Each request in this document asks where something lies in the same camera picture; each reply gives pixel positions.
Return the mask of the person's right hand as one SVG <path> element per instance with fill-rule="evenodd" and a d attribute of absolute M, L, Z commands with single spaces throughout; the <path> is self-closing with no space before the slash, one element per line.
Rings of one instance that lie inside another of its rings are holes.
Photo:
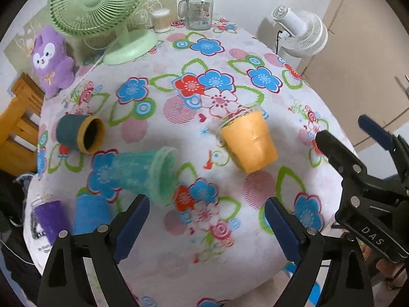
<path fill-rule="evenodd" d="M 372 286 L 380 282 L 385 282 L 389 290 L 398 290 L 404 286 L 408 279 L 407 268 L 404 263 L 394 264 L 379 258 L 367 245 L 362 245 L 360 248 L 364 260 L 369 264 Z"/>

